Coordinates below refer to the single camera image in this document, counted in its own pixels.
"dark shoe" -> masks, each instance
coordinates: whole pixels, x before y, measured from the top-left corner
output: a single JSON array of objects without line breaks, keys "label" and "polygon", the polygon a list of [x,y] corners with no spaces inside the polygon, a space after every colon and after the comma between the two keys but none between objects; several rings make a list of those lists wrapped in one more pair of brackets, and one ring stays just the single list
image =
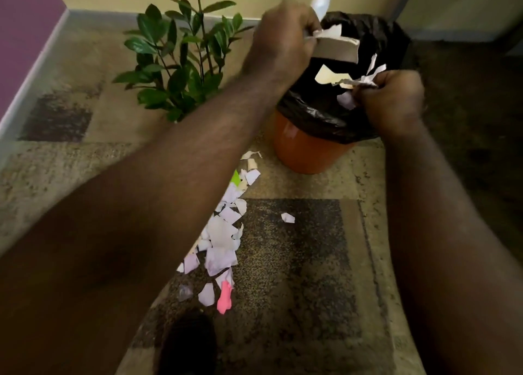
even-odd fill
[{"label": "dark shoe", "polygon": [[191,309],[176,320],[160,352],[158,375],[213,375],[217,361],[211,318]]}]

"zz plant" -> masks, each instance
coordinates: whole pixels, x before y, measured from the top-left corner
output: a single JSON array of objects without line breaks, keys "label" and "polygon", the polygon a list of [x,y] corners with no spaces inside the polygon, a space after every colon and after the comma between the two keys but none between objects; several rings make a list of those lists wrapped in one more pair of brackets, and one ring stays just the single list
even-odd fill
[{"label": "zz plant", "polygon": [[132,35],[124,45],[136,53],[137,65],[133,71],[116,76],[113,82],[127,83],[126,90],[140,89],[140,104],[147,109],[165,109],[167,119],[174,122],[219,90],[231,43],[240,39],[237,34],[252,27],[241,28],[243,19],[238,13],[232,20],[222,16],[206,32],[205,13],[236,3],[222,0],[202,8],[198,0],[195,8],[188,0],[172,1],[178,4],[179,12],[170,10],[164,17],[158,7],[150,4],[145,14],[138,15],[139,29],[125,32]]}]

